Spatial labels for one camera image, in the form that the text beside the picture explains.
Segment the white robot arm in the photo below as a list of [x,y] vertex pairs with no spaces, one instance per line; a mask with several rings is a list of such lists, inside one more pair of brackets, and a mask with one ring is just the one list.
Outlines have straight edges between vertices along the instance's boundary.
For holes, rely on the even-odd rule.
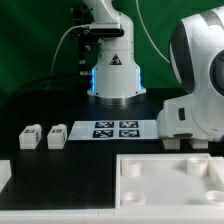
[[[123,103],[146,93],[134,61],[131,19],[112,0],[83,0],[99,38],[89,97]],[[170,65],[185,96],[164,102],[157,117],[158,137],[219,141],[224,138],[224,6],[182,19],[169,41]]]

